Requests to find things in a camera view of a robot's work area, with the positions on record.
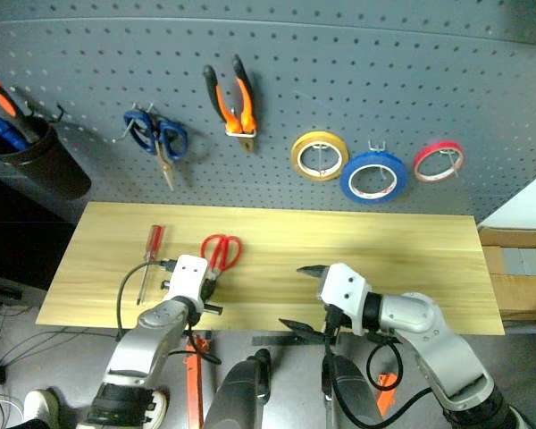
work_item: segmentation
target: tape roll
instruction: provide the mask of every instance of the tape roll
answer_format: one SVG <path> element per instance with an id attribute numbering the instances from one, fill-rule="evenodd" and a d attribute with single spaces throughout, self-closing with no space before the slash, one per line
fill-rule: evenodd
<path id="1" fill-rule="evenodd" d="M 419 166 L 427 157 L 433 154 L 440 153 L 443 153 L 444 155 L 450 155 L 450 152 L 448 154 L 445 154 L 444 151 L 452 151 L 458 154 L 458 157 L 456 159 L 449 159 L 451 166 L 447 170 L 445 170 L 444 172 L 439 172 L 437 174 L 422 174 L 419 172 Z M 463 166 L 464 161 L 465 151 L 463 150 L 461 145 L 459 145 L 455 141 L 441 141 L 439 143 L 435 143 L 434 145 L 426 147 L 417 154 L 415 160 L 413 161 L 413 174 L 419 181 L 437 183 L 439 181 L 444 181 L 445 179 L 448 179 L 451 175 L 460 170 L 460 168 Z"/>
<path id="2" fill-rule="evenodd" d="M 356 175 L 367 168 L 379 167 L 391 174 L 391 184 L 379 192 L 364 192 L 354 185 Z M 365 152 L 349 161 L 341 172 L 341 190 L 346 197 L 360 204 L 381 204 L 399 195 L 407 184 L 407 172 L 403 162 L 385 152 Z"/>
<path id="3" fill-rule="evenodd" d="M 324 170 L 315 170 L 302 163 L 302 155 L 309 148 L 328 147 L 338 157 L 338 161 Z M 298 174 L 313 181 L 330 181 L 341 174 L 341 169 L 349 159 L 348 147 L 342 139 L 327 131 L 312 131 L 300 137 L 291 149 L 290 161 Z"/>

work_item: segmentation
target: pegboard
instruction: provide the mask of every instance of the pegboard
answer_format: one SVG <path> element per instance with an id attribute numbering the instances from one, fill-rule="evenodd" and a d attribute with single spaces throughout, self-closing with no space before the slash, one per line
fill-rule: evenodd
<path id="1" fill-rule="evenodd" d="M 206 93 L 211 64 L 238 98 L 230 60 L 251 75 L 259 135 L 247 156 Z M 60 103 L 63 144 L 93 181 L 67 202 L 0 164 L 0 178 L 66 218 L 88 200 L 489 215 L 536 177 L 536 1 L 0 1 L 0 81 L 46 115 Z M 183 123 L 188 156 L 171 193 L 155 158 L 127 138 L 122 114 L 154 103 Z M 404 193 L 348 200 L 339 180 L 290 166 L 310 130 L 367 140 L 406 164 Z M 415 155 L 438 139 L 465 149 L 458 177 L 415 180 Z"/>

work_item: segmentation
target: red tape roll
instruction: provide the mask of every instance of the red tape roll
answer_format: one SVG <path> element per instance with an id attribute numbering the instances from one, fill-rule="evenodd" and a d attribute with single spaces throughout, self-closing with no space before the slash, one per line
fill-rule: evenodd
<path id="1" fill-rule="evenodd" d="M 447 170 L 433 175 L 422 174 L 419 172 L 419 166 L 425 160 L 425 158 L 445 150 L 452 151 L 458 154 L 458 158 L 454 160 L 453 164 Z M 413 173 L 419 181 L 437 183 L 439 181 L 444 181 L 445 179 L 448 179 L 448 177 L 460 170 L 460 168 L 463 166 L 464 161 L 465 151 L 463 150 L 461 145 L 459 145 L 455 141 L 441 141 L 439 143 L 435 143 L 434 145 L 426 147 L 421 152 L 419 152 L 419 154 L 417 154 L 415 160 L 413 161 Z"/>

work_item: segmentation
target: black cup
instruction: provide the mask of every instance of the black cup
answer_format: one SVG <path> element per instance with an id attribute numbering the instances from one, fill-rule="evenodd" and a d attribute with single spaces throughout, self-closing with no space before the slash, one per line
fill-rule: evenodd
<path id="1" fill-rule="evenodd" d="M 74 199 L 88 192 L 91 180 L 62 146 L 54 127 L 41 118 L 28 121 L 42 138 L 17 152 L 0 137 L 0 161 L 58 197 Z"/>

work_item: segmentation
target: wooden table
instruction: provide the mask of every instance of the wooden table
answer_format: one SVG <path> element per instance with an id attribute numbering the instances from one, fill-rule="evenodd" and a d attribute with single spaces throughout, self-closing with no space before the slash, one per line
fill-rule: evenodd
<path id="1" fill-rule="evenodd" d="M 165 225 L 159 257 L 197 255 L 213 233 L 239 236 L 245 250 L 219 280 L 197 329 L 283 331 L 278 317 L 320 329 L 318 281 L 304 265 L 344 262 L 378 293 L 419 291 L 441 306 L 459 333 L 503 334 L 497 302 L 471 216 L 375 214 L 256 208 L 89 203 L 57 270 L 38 324 L 114 327 L 124 274 L 142 262 L 149 228 Z M 123 294 L 123 325 L 163 297 L 154 267 L 137 307 L 140 274 Z"/>

